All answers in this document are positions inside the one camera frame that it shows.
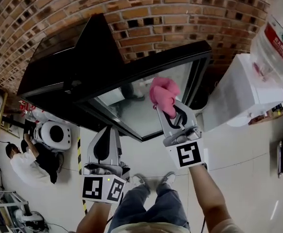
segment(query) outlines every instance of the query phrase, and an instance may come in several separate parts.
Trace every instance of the person in white shirt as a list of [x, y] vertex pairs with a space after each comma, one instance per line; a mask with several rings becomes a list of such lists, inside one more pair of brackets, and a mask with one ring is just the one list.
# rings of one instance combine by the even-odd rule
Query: person in white shirt
[[[189, 168], [195, 193], [210, 233], [242, 233], [226, 207], [225, 199], [203, 165]], [[170, 185], [175, 173], [168, 173], [157, 187], [155, 204], [146, 211], [144, 202], [150, 194], [146, 178], [135, 175], [137, 185], [127, 192], [111, 221], [108, 233], [189, 233], [190, 227], [177, 191]], [[103, 233], [111, 204], [94, 203], [81, 220], [76, 233]]]
[[14, 172], [30, 186], [52, 185], [57, 180], [59, 162], [55, 156], [45, 148], [39, 148], [31, 142], [28, 134], [24, 135], [29, 150], [21, 153], [15, 144], [9, 143], [5, 150], [11, 159]]

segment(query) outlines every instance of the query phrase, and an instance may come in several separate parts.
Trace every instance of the black pants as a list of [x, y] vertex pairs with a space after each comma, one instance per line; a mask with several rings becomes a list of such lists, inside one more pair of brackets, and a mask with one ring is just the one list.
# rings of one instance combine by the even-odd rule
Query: black pants
[[[21, 149], [23, 152], [26, 151], [27, 143], [25, 140], [21, 142]], [[48, 149], [46, 149], [41, 143], [35, 144], [36, 149], [39, 152], [38, 157], [36, 158], [35, 162], [39, 164], [39, 166], [47, 171], [50, 175], [51, 182], [55, 184], [57, 180], [57, 170], [59, 168], [59, 161], [55, 157], [55, 155]]]

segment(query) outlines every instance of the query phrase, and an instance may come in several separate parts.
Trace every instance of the pink towel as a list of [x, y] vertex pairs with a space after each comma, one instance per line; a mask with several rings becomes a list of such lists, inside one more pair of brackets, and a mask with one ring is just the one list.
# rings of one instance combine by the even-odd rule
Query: pink towel
[[170, 119], [176, 117], [176, 110], [173, 105], [179, 93], [179, 87], [173, 80], [162, 77], [153, 79], [149, 91], [150, 100], [154, 105], [157, 105], [162, 111], [167, 113]]

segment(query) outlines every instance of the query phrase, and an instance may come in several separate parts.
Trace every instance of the yellow and black striped tape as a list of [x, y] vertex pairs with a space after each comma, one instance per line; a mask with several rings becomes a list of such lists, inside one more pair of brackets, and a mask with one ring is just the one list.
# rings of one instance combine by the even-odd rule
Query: yellow and black striped tape
[[[78, 166], [79, 166], [79, 174], [82, 175], [82, 164], [81, 164], [81, 139], [80, 137], [78, 137]], [[87, 204], [85, 202], [85, 200], [82, 200], [83, 203], [83, 209], [85, 214], [88, 213], [87, 210]]]

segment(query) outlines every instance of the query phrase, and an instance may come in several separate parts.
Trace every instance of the white floor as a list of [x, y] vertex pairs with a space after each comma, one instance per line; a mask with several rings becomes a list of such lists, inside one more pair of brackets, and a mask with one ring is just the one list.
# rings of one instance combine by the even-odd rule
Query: white floor
[[[16, 190], [29, 201], [31, 210], [43, 214], [48, 223], [75, 231], [84, 216], [81, 201], [81, 179], [78, 174], [76, 138], [80, 132], [83, 163], [89, 142], [95, 133], [78, 129], [72, 131], [73, 148], [65, 154], [65, 163], [58, 182], [52, 188], [33, 189], [24, 184], [13, 172], [0, 143], [0, 165], [3, 184], [7, 190]], [[222, 126], [203, 135], [209, 149], [209, 170], [222, 190], [230, 215], [247, 233], [283, 233], [283, 176], [278, 179], [274, 155], [270, 145], [283, 138], [283, 117], [253, 126], [231, 128]], [[19, 144], [20, 140], [2, 133], [0, 140]], [[142, 173], [160, 179], [168, 171], [176, 171], [174, 189], [179, 193], [193, 233], [199, 233], [203, 222], [188, 170], [176, 170], [162, 144], [163, 136], [139, 143], [121, 137], [122, 160], [131, 167], [131, 174]], [[156, 195], [151, 194], [145, 207], [150, 208]], [[51, 225], [52, 233], [63, 233]]]

